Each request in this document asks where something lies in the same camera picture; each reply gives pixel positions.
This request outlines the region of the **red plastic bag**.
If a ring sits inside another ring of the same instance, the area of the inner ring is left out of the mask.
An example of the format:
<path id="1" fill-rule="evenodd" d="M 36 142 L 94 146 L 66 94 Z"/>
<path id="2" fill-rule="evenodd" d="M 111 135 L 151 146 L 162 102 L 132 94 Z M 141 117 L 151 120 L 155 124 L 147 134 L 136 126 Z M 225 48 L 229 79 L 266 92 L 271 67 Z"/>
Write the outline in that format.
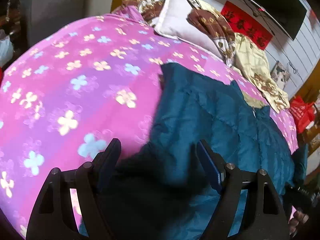
<path id="1" fill-rule="evenodd" d="M 296 96 L 290 103 L 289 111 L 293 116 L 298 134 L 303 133 L 306 127 L 315 119 L 314 102 L 307 103 L 301 96 Z"/>

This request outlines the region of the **pink floral bed cover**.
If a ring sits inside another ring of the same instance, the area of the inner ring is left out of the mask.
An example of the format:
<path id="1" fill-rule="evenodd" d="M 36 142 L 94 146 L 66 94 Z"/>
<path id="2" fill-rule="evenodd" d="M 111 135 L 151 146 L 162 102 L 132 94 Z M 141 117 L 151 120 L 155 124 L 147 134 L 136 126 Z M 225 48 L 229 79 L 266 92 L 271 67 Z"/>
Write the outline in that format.
<path id="1" fill-rule="evenodd" d="M 123 156 L 144 145 L 158 103 L 161 64 L 177 62 L 250 97 L 259 90 L 221 59 L 156 35 L 133 8 L 68 24 L 35 44 L 1 82 L 1 210 L 25 237 L 36 197 L 54 167 L 90 161 L 112 138 Z"/>

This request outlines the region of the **cream floral quilt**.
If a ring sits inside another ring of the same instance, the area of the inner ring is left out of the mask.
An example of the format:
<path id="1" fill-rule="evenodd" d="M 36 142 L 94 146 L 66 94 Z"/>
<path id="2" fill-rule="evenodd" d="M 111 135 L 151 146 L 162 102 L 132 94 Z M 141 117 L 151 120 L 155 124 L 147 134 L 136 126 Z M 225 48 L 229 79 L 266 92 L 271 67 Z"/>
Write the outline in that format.
<path id="1" fill-rule="evenodd" d="M 288 94 L 272 80 L 264 51 L 249 37 L 235 33 L 226 19 L 203 0 L 187 0 L 192 11 L 187 21 L 206 34 L 217 46 L 221 60 L 235 67 L 240 74 L 261 91 L 269 105 L 277 112 L 289 108 Z M 149 25 L 155 27 L 165 0 L 141 0 L 137 8 Z"/>

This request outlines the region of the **red banner with black characters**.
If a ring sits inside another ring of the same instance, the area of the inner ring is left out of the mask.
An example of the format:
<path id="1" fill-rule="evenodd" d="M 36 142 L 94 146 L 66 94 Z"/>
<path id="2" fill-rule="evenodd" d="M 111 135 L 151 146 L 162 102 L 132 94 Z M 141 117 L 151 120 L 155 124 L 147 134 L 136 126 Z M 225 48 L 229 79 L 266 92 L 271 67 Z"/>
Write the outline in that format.
<path id="1" fill-rule="evenodd" d="M 235 33 L 249 37 L 261 50 L 272 40 L 273 35 L 263 25 L 230 1 L 225 2 L 221 15 Z"/>

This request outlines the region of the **pale pink pillow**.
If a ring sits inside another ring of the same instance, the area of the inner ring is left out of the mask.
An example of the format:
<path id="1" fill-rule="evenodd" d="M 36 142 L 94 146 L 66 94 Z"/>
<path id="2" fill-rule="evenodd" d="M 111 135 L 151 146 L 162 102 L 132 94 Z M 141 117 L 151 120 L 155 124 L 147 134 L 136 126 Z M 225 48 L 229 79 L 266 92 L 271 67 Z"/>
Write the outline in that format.
<path id="1" fill-rule="evenodd" d="M 187 0 L 165 0 L 154 30 L 161 36 L 201 47 L 221 59 L 215 43 L 187 21 L 191 11 Z"/>

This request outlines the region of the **wall picture poster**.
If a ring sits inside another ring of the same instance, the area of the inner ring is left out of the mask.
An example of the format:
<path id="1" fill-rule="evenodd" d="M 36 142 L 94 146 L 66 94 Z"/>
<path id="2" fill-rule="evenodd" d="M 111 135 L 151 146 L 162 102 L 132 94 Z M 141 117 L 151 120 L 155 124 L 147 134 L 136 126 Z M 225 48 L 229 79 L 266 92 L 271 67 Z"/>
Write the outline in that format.
<path id="1" fill-rule="evenodd" d="M 288 80 L 290 79 L 288 67 L 283 66 L 279 61 L 277 61 L 271 70 L 271 77 L 278 87 L 284 90 Z"/>

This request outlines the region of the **black wall television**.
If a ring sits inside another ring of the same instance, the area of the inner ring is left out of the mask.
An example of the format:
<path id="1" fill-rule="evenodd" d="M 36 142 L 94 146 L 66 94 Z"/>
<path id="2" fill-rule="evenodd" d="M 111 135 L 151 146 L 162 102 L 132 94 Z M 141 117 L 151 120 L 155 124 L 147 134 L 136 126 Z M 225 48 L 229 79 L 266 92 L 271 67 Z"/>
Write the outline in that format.
<path id="1" fill-rule="evenodd" d="M 249 0 L 262 9 L 284 33 L 294 40 L 306 16 L 299 0 Z"/>

